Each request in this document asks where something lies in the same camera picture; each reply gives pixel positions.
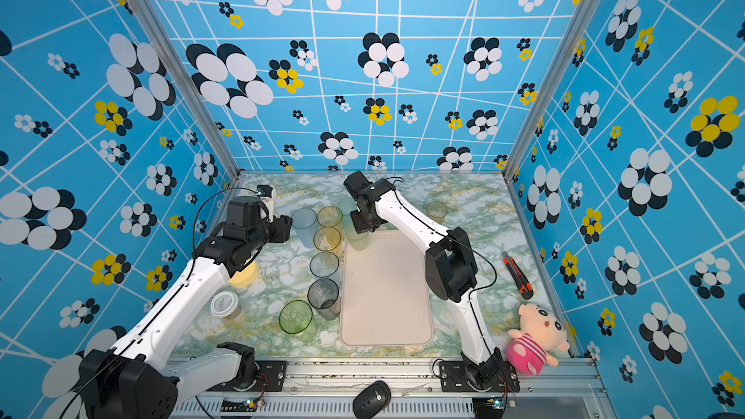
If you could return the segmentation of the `pale green tall cup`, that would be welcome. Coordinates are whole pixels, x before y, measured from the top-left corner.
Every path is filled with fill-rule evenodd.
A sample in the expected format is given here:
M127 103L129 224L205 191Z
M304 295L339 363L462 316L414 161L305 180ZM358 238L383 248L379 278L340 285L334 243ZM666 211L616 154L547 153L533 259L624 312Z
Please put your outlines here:
M345 236L353 249L357 251L365 250L369 244L369 235L370 233L367 231L357 232L351 221L345 223Z

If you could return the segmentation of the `blue-grey translucent cup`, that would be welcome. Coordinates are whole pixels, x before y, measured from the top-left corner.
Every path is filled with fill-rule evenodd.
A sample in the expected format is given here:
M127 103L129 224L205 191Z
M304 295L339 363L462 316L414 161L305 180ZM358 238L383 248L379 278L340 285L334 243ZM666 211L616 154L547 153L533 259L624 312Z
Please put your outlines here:
M291 215L292 229L305 248L314 248L314 236L320 226L317 222L317 214L311 208L301 208L293 211Z

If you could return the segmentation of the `small amber cup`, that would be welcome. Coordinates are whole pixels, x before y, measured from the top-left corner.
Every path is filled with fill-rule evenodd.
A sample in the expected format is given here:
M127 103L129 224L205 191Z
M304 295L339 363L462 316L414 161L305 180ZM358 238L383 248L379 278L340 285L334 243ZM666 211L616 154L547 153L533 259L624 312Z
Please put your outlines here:
M448 214L448 206L446 203L441 201L432 201L427 205L426 213L428 217L432 218L434 221L443 223Z

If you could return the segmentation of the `dark smoky cup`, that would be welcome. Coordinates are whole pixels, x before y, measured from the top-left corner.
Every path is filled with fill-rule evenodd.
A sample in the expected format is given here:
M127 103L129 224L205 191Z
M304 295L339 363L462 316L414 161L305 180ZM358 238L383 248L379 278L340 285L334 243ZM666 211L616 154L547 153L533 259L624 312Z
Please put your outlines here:
M324 319L334 320L341 313L341 292L333 279L316 279L308 289L308 303Z

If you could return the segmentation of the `green translucent cup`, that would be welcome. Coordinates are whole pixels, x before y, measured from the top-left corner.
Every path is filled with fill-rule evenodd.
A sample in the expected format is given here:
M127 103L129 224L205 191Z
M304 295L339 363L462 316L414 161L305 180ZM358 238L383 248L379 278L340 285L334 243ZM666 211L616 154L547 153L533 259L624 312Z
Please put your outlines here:
M279 327L285 334L300 335L310 328L314 321L314 310L303 300L293 300L285 305L279 314Z

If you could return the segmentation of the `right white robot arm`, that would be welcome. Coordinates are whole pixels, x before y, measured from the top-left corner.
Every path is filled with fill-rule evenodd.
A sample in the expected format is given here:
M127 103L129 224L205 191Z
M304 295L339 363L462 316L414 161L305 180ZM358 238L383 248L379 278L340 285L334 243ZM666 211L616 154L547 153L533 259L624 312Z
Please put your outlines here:
M447 302L455 318L469 382L478 391L491 388L502 376L502 352L490 337L480 309L477 253L466 231L430 219L389 178L371 182L363 173L354 172L343 186L357 206L350 213L356 232L374 232L389 223L423 253L426 283Z

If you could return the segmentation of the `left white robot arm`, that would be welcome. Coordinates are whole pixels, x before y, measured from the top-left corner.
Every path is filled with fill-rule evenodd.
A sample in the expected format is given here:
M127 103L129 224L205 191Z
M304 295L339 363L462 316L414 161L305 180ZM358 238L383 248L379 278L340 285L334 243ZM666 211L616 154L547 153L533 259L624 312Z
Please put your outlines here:
M271 186L260 184L229 202L225 221L196 246L153 309L111 347L85 354L71 405L82 407L88 418L168 418L184 401L219 384L254 386L260 376L255 351L241 343L221 343L174 368L167 362L219 290L232 277L255 277L264 246L289 240L292 220L275 215L276 197Z

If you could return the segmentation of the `beige plastic tray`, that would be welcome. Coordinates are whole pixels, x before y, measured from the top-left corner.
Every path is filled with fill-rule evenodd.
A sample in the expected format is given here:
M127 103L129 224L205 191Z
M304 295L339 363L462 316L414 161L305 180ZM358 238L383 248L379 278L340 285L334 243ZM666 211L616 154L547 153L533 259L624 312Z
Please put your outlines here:
M428 345L434 337L424 254L399 231L347 246L341 279L341 341L353 347Z

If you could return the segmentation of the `teal cup left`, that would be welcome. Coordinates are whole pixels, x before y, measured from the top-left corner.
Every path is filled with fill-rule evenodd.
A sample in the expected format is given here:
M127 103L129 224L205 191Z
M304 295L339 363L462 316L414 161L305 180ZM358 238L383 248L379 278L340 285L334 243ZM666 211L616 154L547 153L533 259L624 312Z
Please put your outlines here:
M347 227L351 222L351 213L357 210L356 202L351 197L345 197L337 203L337 208L343 213L343 226Z

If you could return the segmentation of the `amber cup back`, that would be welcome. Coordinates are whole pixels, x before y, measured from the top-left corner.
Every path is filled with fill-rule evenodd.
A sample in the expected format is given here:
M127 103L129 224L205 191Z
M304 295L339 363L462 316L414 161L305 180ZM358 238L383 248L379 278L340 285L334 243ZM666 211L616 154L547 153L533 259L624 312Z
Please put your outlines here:
M343 232L343 212L337 206L322 208L317 213L316 219L322 228L335 228Z

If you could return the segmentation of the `amber cup front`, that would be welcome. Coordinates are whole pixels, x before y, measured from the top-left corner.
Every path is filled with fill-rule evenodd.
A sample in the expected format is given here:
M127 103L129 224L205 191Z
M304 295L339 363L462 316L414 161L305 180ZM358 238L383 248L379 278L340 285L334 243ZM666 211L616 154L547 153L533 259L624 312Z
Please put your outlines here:
M314 234L314 247L319 252L329 252L338 257L343 256L340 231L333 227L319 228Z

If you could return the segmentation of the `grey-blue clear cup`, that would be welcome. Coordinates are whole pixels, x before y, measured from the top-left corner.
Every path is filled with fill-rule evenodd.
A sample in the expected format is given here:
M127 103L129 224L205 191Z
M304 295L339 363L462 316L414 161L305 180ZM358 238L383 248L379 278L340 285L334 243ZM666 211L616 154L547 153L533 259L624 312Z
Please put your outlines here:
M322 251L310 260L310 273L315 279L340 279L341 260L333 252Z

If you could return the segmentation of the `red black utility knife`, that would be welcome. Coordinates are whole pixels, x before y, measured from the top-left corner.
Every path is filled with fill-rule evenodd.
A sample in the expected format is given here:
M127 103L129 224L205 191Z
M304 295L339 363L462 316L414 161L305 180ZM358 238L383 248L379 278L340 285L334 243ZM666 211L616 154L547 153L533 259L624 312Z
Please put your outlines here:
M523 273L509 253L504 252L502 254L502 261L504 262L506 269L508 269L521 298L525 301L531 300L534 296L534 289L527 278L527 275Z

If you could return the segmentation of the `black computer mouse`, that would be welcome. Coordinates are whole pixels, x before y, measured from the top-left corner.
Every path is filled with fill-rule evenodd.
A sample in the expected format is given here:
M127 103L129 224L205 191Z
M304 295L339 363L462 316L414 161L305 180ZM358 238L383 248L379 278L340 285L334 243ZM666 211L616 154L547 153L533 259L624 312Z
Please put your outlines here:
M372 419L391 402L391 390L383 380L376 380L360 392L352 402L356 419Z

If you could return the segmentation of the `pink plush doll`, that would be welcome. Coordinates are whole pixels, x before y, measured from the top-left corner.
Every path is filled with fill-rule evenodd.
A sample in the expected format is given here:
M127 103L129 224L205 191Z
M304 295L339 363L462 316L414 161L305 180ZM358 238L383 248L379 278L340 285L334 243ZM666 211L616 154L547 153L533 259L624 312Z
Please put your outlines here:
M538 376L545 366L557 367L553 351L568 352L568 332L557 317L541 306L523 304L518 310L520 327L509 330L508 362L517 372Z

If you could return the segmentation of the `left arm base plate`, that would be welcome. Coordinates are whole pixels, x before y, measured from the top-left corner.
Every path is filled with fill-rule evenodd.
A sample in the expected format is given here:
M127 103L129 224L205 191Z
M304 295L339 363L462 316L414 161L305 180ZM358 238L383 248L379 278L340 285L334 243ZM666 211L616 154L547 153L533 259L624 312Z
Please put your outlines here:
M211 387L209 392L279 393L283 390L287 367L285 360L259 360L255 363L252 381L234 379Z

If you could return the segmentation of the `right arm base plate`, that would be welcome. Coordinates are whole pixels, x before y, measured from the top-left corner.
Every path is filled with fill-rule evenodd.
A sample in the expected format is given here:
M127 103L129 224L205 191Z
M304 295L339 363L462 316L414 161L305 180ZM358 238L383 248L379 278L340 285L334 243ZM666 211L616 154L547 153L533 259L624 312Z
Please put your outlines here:
M444 393L519 393L520 382L512 364L502 361L477 366L472 362L437 361L433 373Z

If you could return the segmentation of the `aluminium front frame rail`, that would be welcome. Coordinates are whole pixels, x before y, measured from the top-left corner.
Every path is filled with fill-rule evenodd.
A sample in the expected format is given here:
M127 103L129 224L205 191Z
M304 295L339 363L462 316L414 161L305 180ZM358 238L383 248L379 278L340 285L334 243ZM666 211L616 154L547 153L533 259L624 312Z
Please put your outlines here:
M391 402L378 418L613 418L594 365L564 360L547 376L520 376L519 393L444 393L430 359L295 359L279 393L209 392L168 418L353 418L352 402L376 380Z

